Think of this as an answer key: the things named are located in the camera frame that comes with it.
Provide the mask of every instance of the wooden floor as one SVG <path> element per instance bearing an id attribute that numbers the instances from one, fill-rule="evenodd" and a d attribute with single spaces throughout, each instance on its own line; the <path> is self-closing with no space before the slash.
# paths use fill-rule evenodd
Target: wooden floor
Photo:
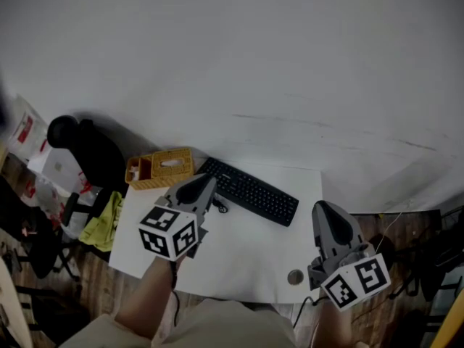
<path id="1" fill-rule="evenodd" d="M 383 233 L 395 217 L 396 215 L 385 215 L 383 218 L 362 215 L 356 218 L 360 222 L 366 239 L 370 239 L 377 233 Z M 395 243 L 396 248 L 401 249 L 407 247 L 411 240 L 432 223 L 439 224 L 439 222 L 438 212 L 407 213 L 399 217 L 387 234 Z M 424 237 L 429 237 L 432 234 L 433 231 L 426 231 Z M 22 251 L 20 244 L 1 230 L 0 240 L 18 249 L 18 252 Z M 73 255 L 71 267 L 81 276 L 79 284 L 71 281 L 65 270 L 60 273 L 50 273 L 45 279 L 38 280 L 29 265 L 25 265 L 20 274 L 13 276 L 14 283 L 18 286 L 55 289 L 62 295 L 78 300 L 88 309 L 92 318 L 96 318 L 102 313 L 114 314 L 121 302 L 136 288 L 138 280 L 108 267 L 106 262 L 92 253 L 83 252 L 80 248 Z M 424 300 L 421 293 L 417 297 L 408 297 L 403 293 L 394 301 L 385 301 L 388 294 L 401 284 L 404 273 L 405 270 L 395 264 L 390 271 L 392 286 L 367 302 L 354 307 L 353 330 L 356 341 L 363 341 L 370 347 L 387 347 L 389 339 L 403 315 L 414 309 L 428 311 L 430 304 Z M 179 320 L 185 318 L 202 301 L 201 297 L 184 293 L 179 293 L 179 297 L 181 300 Z M 363 315 L 381 302 L 384 303 L 380 307 Z M 275 308 L 280 314 L 294 321 L 300 304 L 280 304 L 275 305 Z M 172 330 L 174 311 L 175 299 L 171 296 L 155 341 L 163 340 Z M 317 314 L 318 307 L 307 305 L 304 308 L 295 329 L 299 347 L 308 347 Z M 36 347 L 54 346 L 41 332 L 34 331 L 32 335 Z"/>

